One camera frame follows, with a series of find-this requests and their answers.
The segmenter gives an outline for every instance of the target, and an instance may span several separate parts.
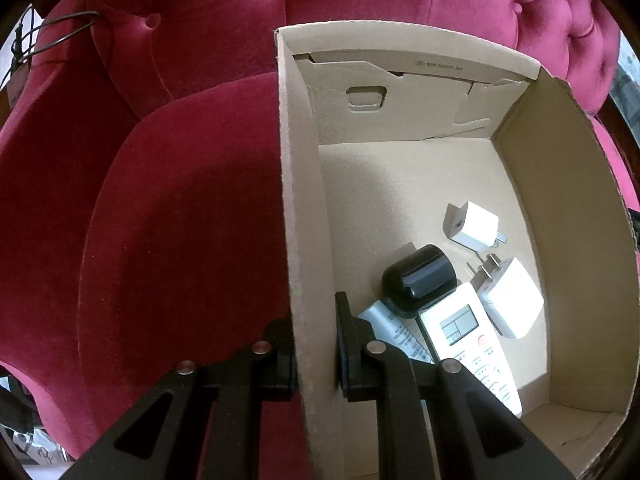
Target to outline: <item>white tube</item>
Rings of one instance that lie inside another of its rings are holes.
[[[358,314],[358,317],[371,323],[376,339],[398,347],[411,359],[433,364],[429,351],[382,301],[376,301],[363,313]]]

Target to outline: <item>metal screw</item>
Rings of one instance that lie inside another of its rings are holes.
[[[175,371],[178,372],[178,375],[189,375],[193,374],[196,371],[196,363],[191,361],[190,359],[186,359],[184,361],[180,361],[176,367]]]
[[[256,341],[251,347],[251,350],[253,350],[256,355],[268,354],[271,352],[271,343],[268,341]]]
[[[442,362],[442,368],[450,374],[457,374],[462,370],[462,364],[457,359],[444,359]]]
[[[386,350],[386,345],[382,341],[374,339],[367,343],[367,350],[372,354],[382,354]]]

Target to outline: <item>cardboard box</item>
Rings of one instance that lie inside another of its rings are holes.
[[[567,84],[524,54],[408,23],[296,25],[276,43],[290,303],[316,476],[378,470],[374,403],[347,404],[337,385],[334,292],[358,314],[380,297],[383,269],[425,244],[471,280],[480,260],[445,236],[467,200],[499,216],[509,240],[498,256],[517,256],[544,295],[527,336],[500,340],[522,420],[579,476],[625,418],[640,303],[626,209]]]

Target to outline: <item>white power adapter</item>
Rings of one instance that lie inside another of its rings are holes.
[[[517,258],[501,262],[489,254],[495,269],[482,270],[487,278],[478,290],[478,298],[500,333],[509,339],[520,339],[531,329],[545,300],[536,284]]]
[[[447,238],[478,253],[507,241],[498,232],[498,217],[473,202],[458,209]]]

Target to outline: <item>red sofa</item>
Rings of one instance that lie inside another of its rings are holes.
[[[172,365],[225,359],[287,313],[275,28],[459,30],[539,59],[590,114],[619,45],[598,0],[61,0],[50,15],[85,9],[101,12],[91,34],[34,58],[0,134],[0,361],[75,456]],[[298,407],[265,417],[281,437],[263,477],[308,477]]]

